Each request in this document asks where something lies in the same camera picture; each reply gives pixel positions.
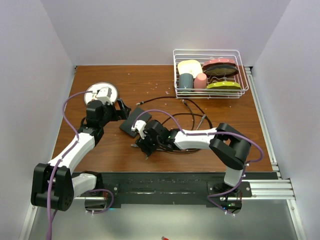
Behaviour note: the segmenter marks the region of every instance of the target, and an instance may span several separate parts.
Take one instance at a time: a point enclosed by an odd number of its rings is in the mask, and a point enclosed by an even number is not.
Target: gray floor
[[[38,208],[30,240],[43,240],[45,208]],[[244,200],[236,217],[201,205],[123,205],[96,214],[75,200],[53,222],[53,240],[297,240],[286,200]]]

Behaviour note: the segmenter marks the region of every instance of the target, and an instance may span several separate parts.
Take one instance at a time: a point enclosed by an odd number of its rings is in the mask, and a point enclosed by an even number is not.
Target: red object
[[[204,73],[199,73],[194,82],[193,82],[193,88],[194,89],[205,89],[207,87],[207,75]]]
[[[231,65],[234,67],[236,66],[236,62],[231,58],[217,58],[217,59],[210,59],[210,60],[206,61],[203,64],[202,69],[207,70],[211,66],[221,65],[221,64],[227,64],[227,65]]]

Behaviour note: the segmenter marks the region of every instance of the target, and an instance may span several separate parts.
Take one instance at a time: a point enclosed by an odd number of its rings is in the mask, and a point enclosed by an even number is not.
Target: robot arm
[[[159,147],[167,151],[212,150],[226,165],[224,183],[230,187],[234,187],[239,182],[251,148],[249,142],[239,137],[228,134],[212,135],[215,132],[242,135],[226,123],[220,123],[217,128],[195,131],[183,129],[182,132],[179,129],[168,130],[157,120],[148,123],[138,120],[131,130],[139,132],[140,138],[136,141],[136,145],[147,156],[150,156]]]
[[[131,109],[121,99],[118,99],[120,109],[117,110],[110,96],[111,89],[102,88],[96,95],[97,100],[92,100],[87,104],[86,117],[82,119],[77,131],[79,138],[75,136],[71,143],[48,164],[39,163],[34,168],[31,190],[31,203],[34,206],[47,207],[50,175],[63,155],[54,175],[51,190],[52,209],[66,211],[74,197],[89,190],[104,188],[101,173],[83,172],[74,178],[72,178],[72,173],[83,157],[99,143],[104,134],[104,126],[110,121],[125,120],[129,116]]]

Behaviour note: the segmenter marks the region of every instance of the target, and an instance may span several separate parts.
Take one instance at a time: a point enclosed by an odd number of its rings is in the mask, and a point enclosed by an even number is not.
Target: yellow plate
[[[241,86],[239,83],[234,81],[220,81],[220,82],[214,82],[210,83],[208,86],[206,86],[206,89],[241,89]]]
[[[201,74],[203,72],[200,62],[193,59],[181,61],[179,62],[177,67],[180,75],[192,74],[194,79],[197,77],[198,74]]]

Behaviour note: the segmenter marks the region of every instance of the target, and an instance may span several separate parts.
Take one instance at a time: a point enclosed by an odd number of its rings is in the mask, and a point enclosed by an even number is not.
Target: dish rack
[[[185,60],[197,60],[201,66],[210,59],[228,58],[236,63],[239,73],[231,77],[217,78],[208,77],[207,85],[214,82],[229,81],[238,83],[241,89],[196,89],[179,88],[178,64]],[[173,50],[174,62],[174,89],[177,99],[238,99],[249,89],[248,78],[244,65],[237,50],[195,50],[195,49],[175,49]]]

